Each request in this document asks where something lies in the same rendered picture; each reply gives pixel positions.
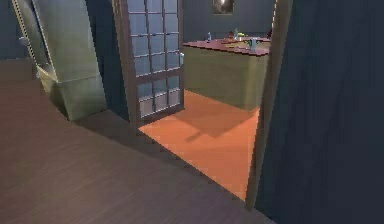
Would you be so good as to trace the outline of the green counter with red top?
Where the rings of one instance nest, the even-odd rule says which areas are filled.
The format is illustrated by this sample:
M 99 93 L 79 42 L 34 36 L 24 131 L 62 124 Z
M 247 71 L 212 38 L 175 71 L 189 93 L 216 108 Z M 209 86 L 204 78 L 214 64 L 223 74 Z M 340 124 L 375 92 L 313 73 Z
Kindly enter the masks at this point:
M 184 87 L 196 94 L 251 111 L 261 105 L 270 40 L 216 39 L 183 44 Z

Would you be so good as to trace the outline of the brown glass-paned room door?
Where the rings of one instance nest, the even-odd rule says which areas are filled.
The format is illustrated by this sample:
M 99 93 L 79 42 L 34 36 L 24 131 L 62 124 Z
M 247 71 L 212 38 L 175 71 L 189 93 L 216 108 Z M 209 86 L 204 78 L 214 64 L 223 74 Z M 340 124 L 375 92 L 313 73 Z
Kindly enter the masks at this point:
M 184 109 L 182 0 L 112 0 L 130 125 Z

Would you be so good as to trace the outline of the grey-green tall cupboard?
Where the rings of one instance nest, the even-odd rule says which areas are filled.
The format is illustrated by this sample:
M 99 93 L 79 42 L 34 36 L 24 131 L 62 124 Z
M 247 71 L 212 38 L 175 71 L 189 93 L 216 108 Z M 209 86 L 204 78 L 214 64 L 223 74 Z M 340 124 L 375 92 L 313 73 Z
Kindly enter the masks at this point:
M 86 0 L 11 0 L 49 100 L 70 121 L 107 108 Z

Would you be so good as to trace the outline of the dark framed wall picture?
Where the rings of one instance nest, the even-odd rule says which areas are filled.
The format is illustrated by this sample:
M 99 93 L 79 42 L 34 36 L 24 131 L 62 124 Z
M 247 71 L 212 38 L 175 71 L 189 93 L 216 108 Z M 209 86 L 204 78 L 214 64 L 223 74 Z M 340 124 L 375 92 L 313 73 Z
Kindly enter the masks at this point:
M 232 14 L 234 11 L 234 0 L 212 0 L 212 11 L 217 15 Z

